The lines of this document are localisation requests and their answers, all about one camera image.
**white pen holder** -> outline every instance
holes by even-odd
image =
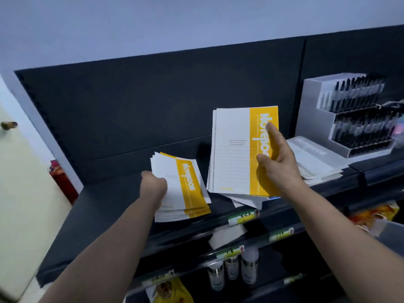
[[[335,129],[336,113],[328,110],[331,106],[331,97],[336,83],[341,84],[346,79],[358,78],[364,75],[366,74],[339,73],[305,79],[295,135],[306,137],[347,158],[349,164],[390,154],[394,147],[394,142],[391,142],[385,149],[355,155],[352,149],[331,140]]]

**hand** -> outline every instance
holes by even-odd
[[[161,200],[167,192],[167,181],[165,178],[158,178],[150,171],[142,172],[140,183],[140,198],[155,203],[155,210],[159,209]]]
[[[268,178],[279,188],[282,196],[290,198],[291,194],[298,192],[302,185],[306,184],[300,176],[295,155],[285,138],[271,122],[267,123],[265,129],[273,150],[272,159],[264,154],[258,154],[256,159],[260,166],[266,168]]]

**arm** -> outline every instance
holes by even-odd
[[[295,156],[276,127],[266,127],[274,157],[257,156],[282,197],[295,208],[310,238],[354,302],[401,302],[404,260],[352,224],[301,179]]]
[[[121,303],[133,279],[167,182],[142,172],[140,197],[63,271],[40,303]]]

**bottle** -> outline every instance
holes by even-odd
[[[238,278],[238,269],[239,269],[239,261],[238,261],[238,255],[235,255],[233,257],[230,257],[225,260],[225,265],[226,265],[226,272],[227,272],[227,277],[229,280],[235,280]]]
[[[208,266],[210,286],[213,290],[222,290],[225,286],[225,271],[223,261]]]
[[[257,247],[248,247],[241,253],[241,275],[247,284],[254,284],[258,274],[258,257],[259,251]]]

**person's left hand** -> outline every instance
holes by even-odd
[[[161,200],[167,192],[167,181],[165,178],[158,178],[150,171],[142,172],[140,183],[140,197],[155,203],[155,210],[161,205]]]

